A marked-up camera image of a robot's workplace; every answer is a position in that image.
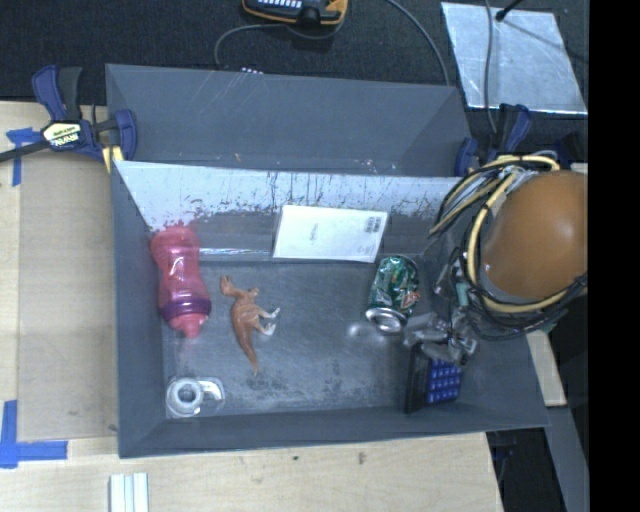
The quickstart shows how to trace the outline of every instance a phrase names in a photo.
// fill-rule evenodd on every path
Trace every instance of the green soda can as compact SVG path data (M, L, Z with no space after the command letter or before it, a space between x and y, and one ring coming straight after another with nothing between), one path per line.
M389 256L378 267L371 285L367 320L384 332L400 332L418 302L418 267L406 256Z

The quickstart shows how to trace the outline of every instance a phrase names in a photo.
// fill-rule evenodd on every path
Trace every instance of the black cable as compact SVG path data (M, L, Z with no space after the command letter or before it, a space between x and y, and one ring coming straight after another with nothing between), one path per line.
M291 32L292 34L301 37L302 39L308 39L310 41L322 41L323 39L329 39L330 37L335 36L338 32L340 32L340 29L344 26L344 21L347 19L346 15L342 18L342 20L340 21L340 23L338 23L338 25L335 25L335 29L332 32L329 32L328 34L324 34L322 36L311 36L309 34L303 34L302 32L299 32L297 30L294 30L292 27L287 26L287 30L289 32Z
M491 116L491 105L489 103L489 67L491 65L491 51L493 50L493 16L491 16L491 6L488 0L484 0L484 6L487 10L487 19L489 20L489 42L487 44L487 58L484 61L484 106L487 109L489 126L491 126L491 131L495 135L498 133L498 130Z
M398 9L407 18L409 18L411 20L411 22L422 33L422 35L425 37L425 39L429 42L429 45L431 46L431 49L433 50L433 53L436 54L436 58L438 59L438 64L440 64L440 68L442 69L442 74L444 75L445 84L446 85L451 85L451 83L449 81L449 74L447 73L447 67L444 64L444 60L442 60L442 56L440 55L440 52L438 51L438 47L436 46L436 44L431 39L431 36L429 35L429 33L424 29L424 27L420 24L420 22L415 18L415 16L413 14L411 14L409 11L407 11L404 7L402 7L400 4L398 4L395 0L386 0L386 1L388 3L390 3L391 5L393 5L396 9Z
M262 30L262 29L271 29L271 28L285 28L287 27L286 23L278 23L278 24L270 24L270 23L259 23L256 25L245 25L243 27L232 28L231 30L227 30L224 34L222 34L218 40L216 41L216 45L213 48L213 59L216 63L216 67L221 70L222 63L220 62L220 45L222 41L224 41L227 37L236 34L238 32L244 32L246 30Z
M413 14L411 14L409 11L407 11L407 9L405 9L404 7L402 7L400 4L398 4L395 0L386 0L389 4L391 4L393 7L395 7L396 9L398 9L402 14L404 14L407 18L409 18L409 20L418 28L418 30L420 31L420 33L425 37L425 39L427 40L427 42L429 43L429 45L431 46L431 49L433 50L433 52L436 55L436 58L438 59L438 64L440 65L440 68L442 70L442 74L444 75L444 81L446 85L451 85L450 80L449 80L449 74L447 73L447 67L444 63L444 60L442 59L442 56L440 55L440 52L438 51L438 48L436 46L436 44L433 42L433 39L431 39L431 36L429 35L429 33L425 30L425 28L420 24L420 22L415 18L415 16ZM267 23L261 23L261 24L256 24L256 25L245 25L243 27L236 27L233 28L231 30L228 30L227 32L225 32L224 34L222 34L218 40L216 41L215 47L213 49L213 59L214 62L216 64L216 67L221 70L222 69L222 63L220 61L220 45L222 44L222 42L229 36L236 34L238 32L243 32L246 30L262 30L262 29L270 29L270 28L286 28L289 32L291 32L292 34L294 34L297 37L300 37L302 39L307 39L307 40L311 40L311 41L320 41L323 39L328 39L330 37L333 37L334 35L336 35L340 29L342 29L342 27L344 26L344 22L345 22L346 16L342 19L342 21L338 24L338 26L336 27L336 29L326 35L322 35L322 36L312 36L312 35L308 35L308 34L303 34L297 30L294 30L290 24L288 23L278 23L278 24L267 24Z

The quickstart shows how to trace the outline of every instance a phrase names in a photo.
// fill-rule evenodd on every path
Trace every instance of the orange dinosaur figure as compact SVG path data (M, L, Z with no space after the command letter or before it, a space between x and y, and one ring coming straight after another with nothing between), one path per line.
M280 308L273 313L267 313L264 309L255 303L258 295L258 288L250 290L240 290L231 283L231 276L222 276L220 279L220 291L227 297L233 297L236 301L231 306L231 322L236 333L238 343L244 350L245 354L251 361L253 366L253 374L258 374L258 358L251 343L251 329L255 329L259 333L271 336L275 331L274 324L267 324L263 327L260 324L260 318L275 318L280 312Z

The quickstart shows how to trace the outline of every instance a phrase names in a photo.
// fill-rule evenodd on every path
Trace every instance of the paper card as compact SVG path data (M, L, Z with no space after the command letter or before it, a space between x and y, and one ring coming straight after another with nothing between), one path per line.
M274 258L373 263L387 212L285 205Z

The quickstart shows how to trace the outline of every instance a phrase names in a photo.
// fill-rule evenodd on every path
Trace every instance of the cardboard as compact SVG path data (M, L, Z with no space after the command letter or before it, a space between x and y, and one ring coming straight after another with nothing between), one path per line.
M48 121L40 105L21 114L15 128ZM87 157L45 150L23 158L20 441L116 434L108 183L104 165Z

